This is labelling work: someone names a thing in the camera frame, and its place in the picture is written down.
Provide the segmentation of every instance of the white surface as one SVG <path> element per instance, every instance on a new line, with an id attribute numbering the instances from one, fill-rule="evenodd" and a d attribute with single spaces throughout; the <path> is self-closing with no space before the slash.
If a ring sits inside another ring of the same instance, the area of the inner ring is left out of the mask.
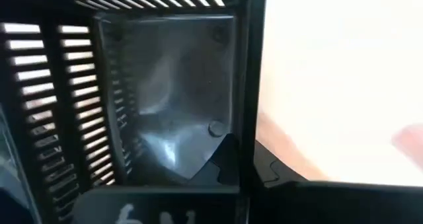
<path id="1" fill-rule="evenodd" d="M 331 180 L 423 186 L 423 0 L 267 0 L 260 110 Z"/>

